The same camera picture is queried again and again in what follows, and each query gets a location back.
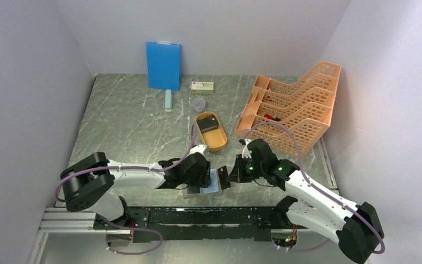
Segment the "red black item in organizer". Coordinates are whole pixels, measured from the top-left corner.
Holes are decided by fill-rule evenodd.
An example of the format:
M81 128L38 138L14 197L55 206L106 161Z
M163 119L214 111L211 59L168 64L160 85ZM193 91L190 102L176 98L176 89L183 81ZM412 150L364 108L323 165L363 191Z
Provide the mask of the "red black item in organizer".
M281 121L281 119L280 119L280 118L278 118L278 117L272 117L272 116L271 116L271 115L269 115L269 114L265 114L265 115L264 115L264 118L269 119L269 120L272 120L272 121L275 121L275 122L280 122L280 121Z

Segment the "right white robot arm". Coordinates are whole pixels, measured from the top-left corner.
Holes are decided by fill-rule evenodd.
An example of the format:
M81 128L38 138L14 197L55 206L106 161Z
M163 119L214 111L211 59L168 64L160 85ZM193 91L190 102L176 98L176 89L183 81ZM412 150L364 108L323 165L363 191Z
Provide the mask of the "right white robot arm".
M385 235L373 205L350 201L320 185L295 163L277 158L263 139L241 139L240 144L243 150L227 180L249 183L264 178L270 187L282 190L285 197L274 214L279 227L295 224L323 235L355 263L383 252Z

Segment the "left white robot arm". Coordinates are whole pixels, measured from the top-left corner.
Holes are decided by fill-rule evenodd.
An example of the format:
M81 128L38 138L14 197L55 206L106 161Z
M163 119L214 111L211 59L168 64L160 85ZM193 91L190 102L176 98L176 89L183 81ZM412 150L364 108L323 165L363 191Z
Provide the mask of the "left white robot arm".
M150 165L120 163L96 152L63 171L54 194L69 212L91 210L115 228L130 221L125 200L109 191L115 188L145 187L175 189L179 185L206 188L210 185L210 162L200 152Z

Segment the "orange plastic file organizer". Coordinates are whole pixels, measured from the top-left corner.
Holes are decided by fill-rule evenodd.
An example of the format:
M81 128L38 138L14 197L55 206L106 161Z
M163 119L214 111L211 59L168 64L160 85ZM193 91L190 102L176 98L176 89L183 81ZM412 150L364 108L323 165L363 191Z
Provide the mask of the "orange plastic file organizer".
M235 128L238 137L305 156L331 125L342 67L321 61L293 84L258 75ZM264 118L278 117L280 122Z

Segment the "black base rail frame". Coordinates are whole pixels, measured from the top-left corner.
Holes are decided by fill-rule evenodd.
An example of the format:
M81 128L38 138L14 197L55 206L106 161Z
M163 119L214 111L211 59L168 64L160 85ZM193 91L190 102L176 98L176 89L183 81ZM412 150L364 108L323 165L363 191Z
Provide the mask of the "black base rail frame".
M134 227L134 243L164 240L253 239L271 241L276 232L291 233L293 224L275 206L130 207L130 219L116 221Z

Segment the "light blue eraser bar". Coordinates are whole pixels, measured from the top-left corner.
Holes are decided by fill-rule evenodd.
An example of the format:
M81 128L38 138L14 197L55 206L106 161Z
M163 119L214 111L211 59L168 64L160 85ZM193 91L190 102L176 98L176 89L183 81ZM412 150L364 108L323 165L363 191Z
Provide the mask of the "light blue eraser bar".
M172 102L173 102L173 95L171 90L165 91L165 103L164 107L167 112L170 112L172 110Z

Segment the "small white red box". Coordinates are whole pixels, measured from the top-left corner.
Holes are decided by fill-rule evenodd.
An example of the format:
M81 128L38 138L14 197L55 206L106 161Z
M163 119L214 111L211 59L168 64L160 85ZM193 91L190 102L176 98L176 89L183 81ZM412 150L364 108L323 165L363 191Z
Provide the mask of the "small white red box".
M192 81L190 89L193 94L213 94L214 83L207 81Z

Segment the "yellow oval tray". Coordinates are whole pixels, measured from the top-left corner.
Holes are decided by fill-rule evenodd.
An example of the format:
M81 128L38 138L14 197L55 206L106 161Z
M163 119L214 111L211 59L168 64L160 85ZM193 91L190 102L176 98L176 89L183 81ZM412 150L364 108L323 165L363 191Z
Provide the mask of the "yellow oval tray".
M197 120L202 119L206 116L210 116L210 115L214 115L217 118L217 120L219 122L219 128L216 129L216 130L202 134L199 130L198 125L197 125ZM226 136L226 133L224 132L223 126L222 126L218 116L215 113L213 113L213 112L200 113L196 116L195 123L197 125L198 133L201 136L202 141L204 142L205 145L208 146L208 150L210 152L220 151L225 147L225 145L227 143L227 136Z

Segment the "small clear round container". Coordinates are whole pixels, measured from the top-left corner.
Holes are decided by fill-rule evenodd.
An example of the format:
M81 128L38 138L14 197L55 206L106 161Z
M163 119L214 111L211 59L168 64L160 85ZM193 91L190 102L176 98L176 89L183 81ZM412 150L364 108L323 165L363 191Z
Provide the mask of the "small clear round container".
M194 110L198 113L202 113L206 109L206 101L203 98L195 98L192 102Z

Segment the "blue board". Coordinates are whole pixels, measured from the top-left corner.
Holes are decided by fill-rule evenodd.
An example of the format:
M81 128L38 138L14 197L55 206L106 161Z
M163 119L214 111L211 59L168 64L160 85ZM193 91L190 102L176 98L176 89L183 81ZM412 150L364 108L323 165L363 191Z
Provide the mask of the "blue board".
M181 45L146 42L148 87L180 90Z

